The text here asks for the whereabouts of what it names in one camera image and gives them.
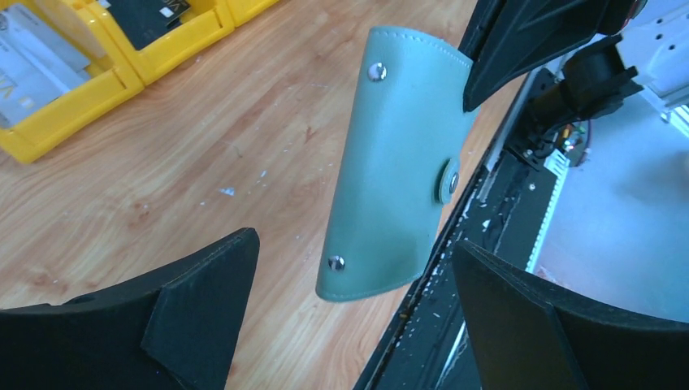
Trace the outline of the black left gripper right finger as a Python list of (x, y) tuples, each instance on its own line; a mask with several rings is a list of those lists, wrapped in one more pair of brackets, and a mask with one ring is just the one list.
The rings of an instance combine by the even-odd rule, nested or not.
[(483, 388), (687, 388), (686, 323), (585, 297), (468, 240), (452, 263)]

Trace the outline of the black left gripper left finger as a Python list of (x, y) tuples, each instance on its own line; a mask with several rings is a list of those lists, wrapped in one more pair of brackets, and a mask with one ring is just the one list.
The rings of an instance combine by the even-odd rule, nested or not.
[(2, 388), (224, 388), (259, 248), (245, 227), (61, 305), (3, 310)]

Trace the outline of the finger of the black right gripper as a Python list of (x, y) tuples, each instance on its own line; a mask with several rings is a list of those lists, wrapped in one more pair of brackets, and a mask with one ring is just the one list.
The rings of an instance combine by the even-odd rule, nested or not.
[(610, 4), (601, 0), (478, 1), (458, 46), (472, 61), (463, 110), (478, 108), (514, 78), (590, 41)]

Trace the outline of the mint green leather card holder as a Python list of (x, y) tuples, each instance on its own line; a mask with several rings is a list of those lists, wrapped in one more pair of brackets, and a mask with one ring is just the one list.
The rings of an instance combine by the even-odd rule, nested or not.
[(471, 66), (424, 32), (369, 31), (315, 287), (323, 300), (372, 297), (424, 272), (477, 116), (463, 106)]

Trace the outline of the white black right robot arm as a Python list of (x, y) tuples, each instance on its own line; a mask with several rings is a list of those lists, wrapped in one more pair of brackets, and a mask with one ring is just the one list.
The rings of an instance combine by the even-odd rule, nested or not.
[(664, 1), (479, 1), (458, 49), (473, 63), (466, 111), (517, 76), (564, 58), (537, 88), (508, 150), (538, 168), (566, 128), (612, 114), (644, 89), (666, 107), (688, 101), (688, 4)]

